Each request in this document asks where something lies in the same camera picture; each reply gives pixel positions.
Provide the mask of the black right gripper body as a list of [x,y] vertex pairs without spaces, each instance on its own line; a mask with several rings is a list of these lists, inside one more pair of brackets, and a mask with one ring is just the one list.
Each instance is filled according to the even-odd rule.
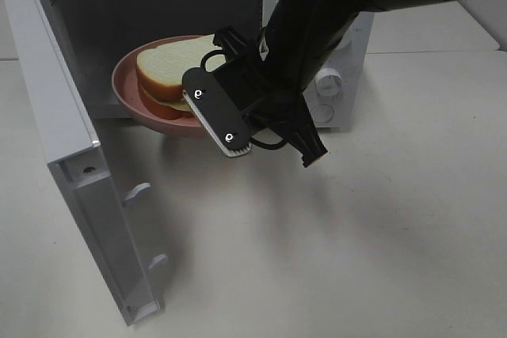
[[237,57],[226,57],[226,64],[230,62],[248,63],[255,70],[258,70],[273,87],[269,98],[258,107],[253,114],[252,122],[255,126],[255,133],[251,143],[259,144],[260,141],[254,136],[265,129],[269,129],[281,138],[282,144],[290,144],[288,136],[288,123],[294,115],[296,108],[307,108],[303,99],[302,90],[298,83],[287,82],[284,79],[270,80],[266,74],[261,72],[261,59],[258,57],[257,43],[244,38],[244,51]]

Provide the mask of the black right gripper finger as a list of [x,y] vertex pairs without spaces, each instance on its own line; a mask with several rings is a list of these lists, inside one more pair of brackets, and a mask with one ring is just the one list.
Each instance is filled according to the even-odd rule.
[[304,168],[328,153],[307,108],[296,108],[288,123],[288,142],[301,153]]
[[244,51],[244,38],[232,26],[218,30],[213,44],[220,47],[226,57],[237,57]]

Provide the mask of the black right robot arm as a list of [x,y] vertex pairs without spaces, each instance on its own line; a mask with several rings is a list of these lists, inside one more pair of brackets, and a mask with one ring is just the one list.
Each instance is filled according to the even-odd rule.
[[227,92],[215,128],[220,149],[230,157],[243,155],[256,144],[256,133],[269,129],[280,141],[263,143],[263,149],[292,146],[309,166],[326,148],[303,91],[359,14],[451,1],[457,0],[278,0],[255,39],[220,29],[214,43],[226,63],[213,73]]

